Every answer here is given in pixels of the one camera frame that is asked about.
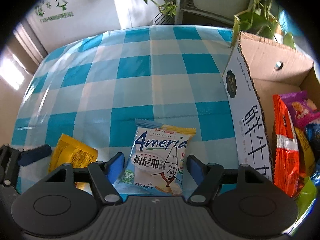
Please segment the purple snack packet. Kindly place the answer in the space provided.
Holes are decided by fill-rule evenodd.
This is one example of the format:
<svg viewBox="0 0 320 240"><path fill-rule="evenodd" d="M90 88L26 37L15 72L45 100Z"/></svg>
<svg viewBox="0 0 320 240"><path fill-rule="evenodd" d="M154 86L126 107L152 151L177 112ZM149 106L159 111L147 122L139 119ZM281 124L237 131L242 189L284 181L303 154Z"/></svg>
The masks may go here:
<svg viewBox="0 0 320 240"><path fill-rule="evenodd" d="M304 129L308 124L319 124L319 110L309 99L307 91L280 94L280 98L287 106L296 128Z"/></svg>

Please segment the green plastic bag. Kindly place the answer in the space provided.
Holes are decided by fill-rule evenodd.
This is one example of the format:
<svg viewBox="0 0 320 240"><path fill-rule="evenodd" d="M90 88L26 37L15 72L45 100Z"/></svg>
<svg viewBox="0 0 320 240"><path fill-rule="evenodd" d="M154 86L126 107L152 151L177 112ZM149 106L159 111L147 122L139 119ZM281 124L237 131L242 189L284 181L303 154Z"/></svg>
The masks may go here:
<svg viewBox="0 0 320 240"><path fill-rule="evenodd" d="M298 197L296 198L296 204L298 206L298 220L303 219L311 210L318 190L313 181L308 178Z"/></svg>

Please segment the Ameria biscuit packet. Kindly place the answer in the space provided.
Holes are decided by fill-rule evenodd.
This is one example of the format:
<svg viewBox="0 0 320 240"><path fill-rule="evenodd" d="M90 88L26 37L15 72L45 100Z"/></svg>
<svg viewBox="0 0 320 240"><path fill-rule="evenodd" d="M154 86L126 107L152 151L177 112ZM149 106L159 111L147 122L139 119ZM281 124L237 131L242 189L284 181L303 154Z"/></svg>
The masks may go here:
<svg viewBox="0 0 320 240"><path fill-rule="evenodd" d="M143 119L137 119L136 126L129 159L118 181L120 190L125 194L144 190L160 196L181 195L184 158L196 129Z"/></svg>

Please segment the shiny blue snack bag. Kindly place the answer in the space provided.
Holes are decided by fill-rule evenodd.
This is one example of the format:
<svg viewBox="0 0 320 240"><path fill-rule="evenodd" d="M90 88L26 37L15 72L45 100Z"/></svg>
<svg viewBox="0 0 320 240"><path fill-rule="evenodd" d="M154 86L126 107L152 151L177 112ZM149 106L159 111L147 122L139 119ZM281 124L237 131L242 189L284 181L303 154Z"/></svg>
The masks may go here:
<svg viewBox="0 0 320 240"><path fill-rule="evenodd" d="M319 154L320 150L320 124L307 124L305 135L314 153Z"/></svg>

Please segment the pothos plant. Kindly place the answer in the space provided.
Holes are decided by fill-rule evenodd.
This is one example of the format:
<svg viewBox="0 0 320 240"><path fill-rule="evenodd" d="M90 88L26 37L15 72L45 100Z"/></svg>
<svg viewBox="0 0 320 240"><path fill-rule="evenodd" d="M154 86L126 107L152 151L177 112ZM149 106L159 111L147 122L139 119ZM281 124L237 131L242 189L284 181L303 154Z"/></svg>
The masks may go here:
<svg viewBox="0 0 320 240"><path fill-rule="evenodd" d="M162 15L176 16L178 0L143 0L151 2ZM265 38L274 38L276 32L284 35L282 43L295 47L293 34L281 20L283 12L272 12L273 0L192 0L193 5L206 13L212 13L232 21L233 33L246 31Z"/></svg>

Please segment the orange red snack packet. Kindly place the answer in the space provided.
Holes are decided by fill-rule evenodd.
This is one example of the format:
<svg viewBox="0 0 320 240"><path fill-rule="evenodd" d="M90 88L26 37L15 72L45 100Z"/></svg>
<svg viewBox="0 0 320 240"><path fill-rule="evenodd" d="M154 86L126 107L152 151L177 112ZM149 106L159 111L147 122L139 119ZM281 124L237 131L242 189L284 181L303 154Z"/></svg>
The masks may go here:
<svg viewBox="0 0 320 240"><path fill-rule="evenodd" d="M274 184L289 197L298 189L299 151L295 129L287 106L278 94L272 96L274 106Z"/></svg>

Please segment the blue checkered tablecloth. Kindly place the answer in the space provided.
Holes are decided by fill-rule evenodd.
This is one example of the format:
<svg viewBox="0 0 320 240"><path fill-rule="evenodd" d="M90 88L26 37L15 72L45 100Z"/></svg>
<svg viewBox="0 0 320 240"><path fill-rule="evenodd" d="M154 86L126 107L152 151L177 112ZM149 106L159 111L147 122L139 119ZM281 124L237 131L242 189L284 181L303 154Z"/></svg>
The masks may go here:
<svg viewBox="0 0 320 240"><path fill-rule="evenodd" d="M51 52L18 112L11 144L55 147L62 134L107 161L129 156L136 119L196 129L188 153L237 168L222 72L229 29L160 25L107 31Z"/></svg>

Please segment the yellow orange snack bag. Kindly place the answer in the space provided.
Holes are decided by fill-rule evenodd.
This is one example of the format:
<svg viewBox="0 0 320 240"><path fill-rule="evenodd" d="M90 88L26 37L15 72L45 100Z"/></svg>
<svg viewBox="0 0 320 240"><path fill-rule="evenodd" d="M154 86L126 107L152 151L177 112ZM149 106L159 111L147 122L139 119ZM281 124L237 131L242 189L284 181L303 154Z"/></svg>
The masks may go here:
<svg viewBox="0 0 320 240"><path fill-rule="evenodd" d="M315 170L315 156L304 132L295 127L298 140L300 174L302 177L310 177Z"/></svg>

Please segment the white refrigerator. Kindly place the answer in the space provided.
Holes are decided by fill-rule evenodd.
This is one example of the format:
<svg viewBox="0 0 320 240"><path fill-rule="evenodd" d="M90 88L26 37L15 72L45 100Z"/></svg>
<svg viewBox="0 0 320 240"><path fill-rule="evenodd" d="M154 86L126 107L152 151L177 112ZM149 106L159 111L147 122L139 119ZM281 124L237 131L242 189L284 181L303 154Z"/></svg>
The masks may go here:
<svg viewBox="0 0 320 240"><path fill-rule="evenodd" d="M39 0L26 20L46 52L109 30L151 25L161 0Z"/></svg>

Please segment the cardboard box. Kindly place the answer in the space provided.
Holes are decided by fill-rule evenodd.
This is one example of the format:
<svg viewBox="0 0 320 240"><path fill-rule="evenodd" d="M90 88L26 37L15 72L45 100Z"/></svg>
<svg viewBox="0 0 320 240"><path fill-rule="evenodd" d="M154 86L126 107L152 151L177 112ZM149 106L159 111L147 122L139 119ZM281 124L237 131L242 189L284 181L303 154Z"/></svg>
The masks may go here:
<svg viewBox="0 0 320 240"><path fill-rule="evenodd" d="M238 162L273 178L274 94L305 90L319 105L319 80L313 59L274 40L240 32L222 72Z"/></svg>

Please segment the white metal plant stand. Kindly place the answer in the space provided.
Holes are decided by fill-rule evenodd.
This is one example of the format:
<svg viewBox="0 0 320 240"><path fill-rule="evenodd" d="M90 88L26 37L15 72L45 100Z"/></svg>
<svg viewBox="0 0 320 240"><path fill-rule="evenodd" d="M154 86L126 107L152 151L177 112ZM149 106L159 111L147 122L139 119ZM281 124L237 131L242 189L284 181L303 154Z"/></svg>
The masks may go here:
<svg viewBox="0 0 320 240"><path fill-rule="evenodd" d="M176 0L177 12L175 16L165 16L157 12L150 21L151 25L185 24L185 25L205 25L211 27L233 26L233 20L207 12L195 7L193 0Z"/></svg>

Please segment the yellow snack packet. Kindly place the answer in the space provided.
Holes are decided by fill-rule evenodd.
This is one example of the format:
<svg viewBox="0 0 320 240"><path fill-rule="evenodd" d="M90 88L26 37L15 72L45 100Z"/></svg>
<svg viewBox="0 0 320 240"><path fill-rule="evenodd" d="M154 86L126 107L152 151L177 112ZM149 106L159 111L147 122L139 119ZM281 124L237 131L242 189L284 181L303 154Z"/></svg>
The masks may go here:
<svg viewBox="0 0 320 240"><path fill-rule="evenodd" d="M64 163L70 163L73 168L87 167L88 164L97 161L97 158L98 150L62 134L52 153L48 172L54 171Z"/></svg>

